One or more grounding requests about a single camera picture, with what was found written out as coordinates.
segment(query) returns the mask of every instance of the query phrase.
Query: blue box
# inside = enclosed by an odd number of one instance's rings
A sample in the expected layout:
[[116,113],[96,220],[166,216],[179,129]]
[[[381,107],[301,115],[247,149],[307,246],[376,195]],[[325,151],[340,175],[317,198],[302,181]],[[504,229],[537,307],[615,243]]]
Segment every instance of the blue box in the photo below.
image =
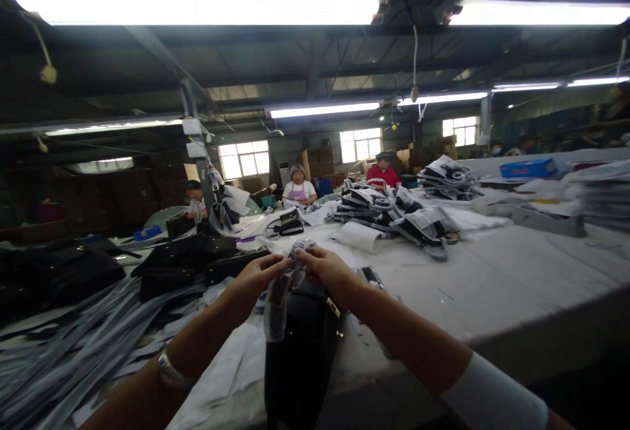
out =
[[501,176],[504,179],[514,177],[551,177],[558,168],[552,158],[541,160],[520,161],[501,166]]

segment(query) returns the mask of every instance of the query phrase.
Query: ceiling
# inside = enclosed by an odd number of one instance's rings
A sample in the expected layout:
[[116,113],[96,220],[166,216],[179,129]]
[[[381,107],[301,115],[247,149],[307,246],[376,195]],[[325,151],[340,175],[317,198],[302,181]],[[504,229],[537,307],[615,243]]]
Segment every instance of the ceiling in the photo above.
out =
[[[262,136],[266,131],[257,112],[270,104],[390,100],[409,93],[413,85],[414,38],[404,1],[390,0],[385,21],[378,26],[150,27],[149,38],[157,38],[157,43],[149,48],[146,37],[124,27],[52,27],[40,22],[58,71],[52,86],[39,81],[45,61],[33,28],[5,2],[0,7],[0,130],[101,122],[133,117],[132,110],[179,115],[182,74],[198,82],[203,92],[196,93],[198,105],[202,112],[213,114],[207,126],[216,133],[261,130]],[[618,57],[619,28],[446,27],[437,25],[434,17],[445,0],[406,1],[420,22],[417,84],[421,93],[487,88],[498,80],[610,74],[613,69],[607,65]],[[156,55],[156,45],[161,54]],[[506,109],[519,97],[499,95],[494,110]],[[283,123],[304,131],[313,122]],[[173,146],[175,133],[179,129],[81,135],[64,139],[63,145],[61,140],[52,141],[52,151],[70,154],[49,159],[66,160],[73,151],[96,150],[66,144],[74,142],[134,146],[141,152],[165,150]],[[0,137],[0,149],[36,152],[37,144],[24,143],[25,139],[32,136]],[[96,151],[89,156],[97,156]]]

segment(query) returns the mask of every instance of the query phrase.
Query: window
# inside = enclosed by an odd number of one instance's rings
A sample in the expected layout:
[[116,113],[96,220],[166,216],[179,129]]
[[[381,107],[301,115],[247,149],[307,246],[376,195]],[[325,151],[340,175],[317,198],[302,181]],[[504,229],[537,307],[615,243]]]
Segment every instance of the window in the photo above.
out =
[[381,129],[342,131],[341,161],[344,163],[373,158],[381,152]]
[[225,179],[269,172],[269,145],[266,141],[225,144],[219,147]]
[[133,167],[133,158],[117,158],[112,160],[92,161],[68,166],[81,174],[101,174],[114,171],[124,171]]
[[477,134],[477,117],[455,118],[442,122],[442,136],[457,135],[456,146],[475,144]]

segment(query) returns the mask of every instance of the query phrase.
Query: hand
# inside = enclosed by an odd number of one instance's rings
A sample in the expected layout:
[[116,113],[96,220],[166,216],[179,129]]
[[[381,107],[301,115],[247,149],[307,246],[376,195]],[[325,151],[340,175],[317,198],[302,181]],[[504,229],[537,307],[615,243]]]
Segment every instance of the hand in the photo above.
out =
[[320,247],[309,248],[308,252],[296,249],[295,255],[306,265],[307,280],[325,286],[340,308],[352,310],[354,298],[367,284],[339,256]]
[[234,320],[234,327],[247,320],[260,294],[267,290],[272,279],[280,277],[291,264],[291,260],[283,260],[282,255],[267,255],[245,266],[217,299],[228,310],[230,319]]

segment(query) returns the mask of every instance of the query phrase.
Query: white sleeve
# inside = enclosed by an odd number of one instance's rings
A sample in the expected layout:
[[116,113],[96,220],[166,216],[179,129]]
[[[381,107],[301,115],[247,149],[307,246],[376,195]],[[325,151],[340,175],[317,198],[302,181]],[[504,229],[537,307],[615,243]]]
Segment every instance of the white sleeve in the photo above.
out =
[[310,182],[306,181],[304,182],[304,190],[306,190],[306,198],[310,198],[311,195],[315,195],[315,188],[313,187],[313,184],[311,184]]

